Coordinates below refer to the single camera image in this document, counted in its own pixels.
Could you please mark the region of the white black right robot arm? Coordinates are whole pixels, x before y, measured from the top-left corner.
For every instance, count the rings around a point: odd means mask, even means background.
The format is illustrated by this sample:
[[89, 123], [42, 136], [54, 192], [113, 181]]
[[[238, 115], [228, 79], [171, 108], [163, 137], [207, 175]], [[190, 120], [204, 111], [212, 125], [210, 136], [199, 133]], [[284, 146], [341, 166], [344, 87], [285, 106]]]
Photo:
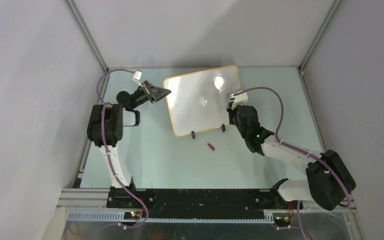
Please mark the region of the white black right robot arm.
[[316, 202], [331, 211], [350, 197], [356, 182], [340, 155], [329, 149], [312, 152], [277, 139], [274, 132], [262, 127], [257, 110], [248, 105], [228, 106], [229, 124], [234, 125], [252, 153], [277, 159], [303, 173], [306, 178], [284, 178], [272, 189], [271, 204], [284, 209], [291, 201]]

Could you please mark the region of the magenta marker cap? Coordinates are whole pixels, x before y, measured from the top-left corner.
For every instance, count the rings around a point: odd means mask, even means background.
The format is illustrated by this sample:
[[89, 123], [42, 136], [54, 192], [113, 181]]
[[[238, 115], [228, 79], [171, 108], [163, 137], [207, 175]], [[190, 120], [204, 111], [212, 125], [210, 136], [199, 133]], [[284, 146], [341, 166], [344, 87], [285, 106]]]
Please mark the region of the magenta marker cap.
[[207, 146], [212, 150], [215, 151], [215, 147], [211, 143], [207, 143]]

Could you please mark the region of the yellow framed whiteboard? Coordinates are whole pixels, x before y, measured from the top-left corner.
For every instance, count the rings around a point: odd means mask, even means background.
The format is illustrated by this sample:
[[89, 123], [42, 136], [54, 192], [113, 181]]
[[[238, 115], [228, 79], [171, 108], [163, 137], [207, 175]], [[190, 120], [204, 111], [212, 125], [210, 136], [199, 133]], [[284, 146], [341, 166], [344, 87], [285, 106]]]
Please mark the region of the yellow framed whiteboard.
[[197, 134], [229, 125], [229, 95], [241, 88], [236, 65], [171, 76], [163, 81], [173, 134]]

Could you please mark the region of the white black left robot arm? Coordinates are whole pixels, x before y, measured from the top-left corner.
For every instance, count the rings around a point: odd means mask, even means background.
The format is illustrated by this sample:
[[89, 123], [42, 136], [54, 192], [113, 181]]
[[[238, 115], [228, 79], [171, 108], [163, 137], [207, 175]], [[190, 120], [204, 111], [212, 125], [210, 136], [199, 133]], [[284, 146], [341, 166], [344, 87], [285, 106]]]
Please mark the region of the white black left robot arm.
[[155, 104], [171, 93], [171, 90], [155, 86], [146, 80], [133, 93], [119, 92], [116, 96], [117, 103], [92, 106], [86, 129], [87, 138], [103, 154], [111, 177], [111, 186], [116, 189], [127, 188], [118, 198], [125, 208], [136, 206], [138, 194], [131, 190], [134, 185], [133, 176], [119, 153], [124, 129], [140, 125], [141, 113], [136, 110], [137, 107], [146, 102]]

